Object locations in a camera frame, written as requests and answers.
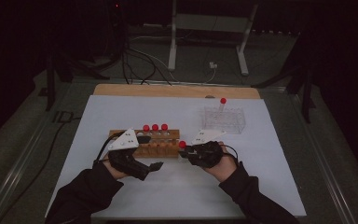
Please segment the floor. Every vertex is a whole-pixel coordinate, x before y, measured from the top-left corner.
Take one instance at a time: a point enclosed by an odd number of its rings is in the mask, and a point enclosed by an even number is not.
[[[188,36],[187,41],[178,42],[177,67],[171,73],[163,64],[168,62],[169,38],[132,36],[130,43],[132,49],[158,58],[153,58],[153,61],[162,75],[153,75],[147,80],[148,84],[166,83],[165,76],[175,85],[248,87],[280,73],[291,47],[296,43],[296,37],[251,34],[245,49],[245,58],[250,68],[248,77],[240,74],[235,44],[230,41],[223,43],[222,40]],[[147,77],[153,70],[150,63],[130,55],[142,56],[138,52],[127,52],[133,73],[140,79]],[[217,63],[215,71],[208,67],[209,62]],[[135,75],[130,77],[128,66],[126,74],[129,82],[141,82]],[[65,124],[55,138],[61,124],[52,121],[57,111],[70,111],[75,117],[81,117],[88,97],[98,83],[126,82],[121,62],[103,71],[102,75],[110,79],[96,80],[76,72],[72,83],[57,81],[57,101],[50,112],[45,111],[47,99],[37,95],[41,88],[46,87],[46,72],[35,77],[35,91],[0,130],[0,215],[4,215],[0,216],[0,223],[43,223],[52,191],[78,125],[78,121]],[[310,110],[311,124],[308,124],[299,112],[301,94],[288,95],[284,91],[287,81],[288,79],[281,80],[259,91],[270,112],[308,214],[298,220],[309,224],[358,223],[358,164],[351,149],[324,104],[318,88],[314,86],[312,89],[311,97],[315,108]],[[42,167],[44,169],[39,175],[38,171]],[[35,176],[37,178],[33,185],[21,194]],[[10,182],[5,184],[4,181],[8,179]],[[187,223],[237,222],[238,220],[193,220]],[[106,223],[106,220],[93,219],[92,223]]]

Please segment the test tube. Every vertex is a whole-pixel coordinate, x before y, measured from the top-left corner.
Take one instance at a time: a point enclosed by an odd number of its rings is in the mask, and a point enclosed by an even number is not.
[[[163,123],[163,124],[161,125],[161,130],[162,130],[162,134],[164,134],[164,135],[170,134],[170,133],[168,132],[168,125],[167,125],[166,123]]]
[[[150,135],[150,127],[149,125],[144,125],[144,135]]]
[[[153,133],[159,134],[159,132],[158,132],[158,125],[157,125],[157,124],[153,124],[153,125],[152,125],[152,130],[153,130]]]
[[[219,112],[220,113],[222,113],[223,110],[225,109],[226,102],[227,102],[226,98],[220,99],[220,106],[219,106]]]

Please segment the red cap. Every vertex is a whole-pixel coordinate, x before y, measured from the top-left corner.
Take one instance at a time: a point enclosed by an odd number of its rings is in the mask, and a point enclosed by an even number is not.
[[[153,131],[158,131],[158,125],[157,125],[157,124],[153,124],[153,125],[152,125],[152,129],[153,129]]]
[[[168,130],[168,125],[167,124],[161,124],[161,130],[162,131],[167,131]]]
[[[179,148],[185,148],[186,147],[186,142],[185,141],[180,141],[179,142]]]
[[[144,132],[149,132],[149,130],[150,130],[150,127],[149,127],[149,125],[144,125]]]

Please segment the white cable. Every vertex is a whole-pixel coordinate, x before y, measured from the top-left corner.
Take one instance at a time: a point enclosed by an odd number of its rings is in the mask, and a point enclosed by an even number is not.
[[[212,79],[214,79],[214,75],[216,75],[216,68],[213,69],[213,75],[212,75],[212,77],[211,77],[208,81],[202,82],[201,85],[202,85],[202,84],[207,84],[208,82],[212,81]]]

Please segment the hand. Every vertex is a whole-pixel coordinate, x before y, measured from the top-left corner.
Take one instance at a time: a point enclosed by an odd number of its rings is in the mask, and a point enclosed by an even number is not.
[[[227,153],[226,147],[224,147],[223,142],[219,142],[219,145],[223,149],[223,152]],[[219,182],[223,182],[228,179],[229,176],[234,173],[234,171],[237,169],[237,165],[230,156],[223,155],[222,159],[219,163],[217,163],[212,168],[204,168],[204,170],[210,174],[213,175]]]
[[[105,165],[106,169],[109,171],[109,173],[112,175],[112,177],[116,180],[128,176],[127,174],[124,174],[123,172],[118,171],[117,169],[113,168],[110,165],[108,154],[106,154],[103,157],[103,165]]]

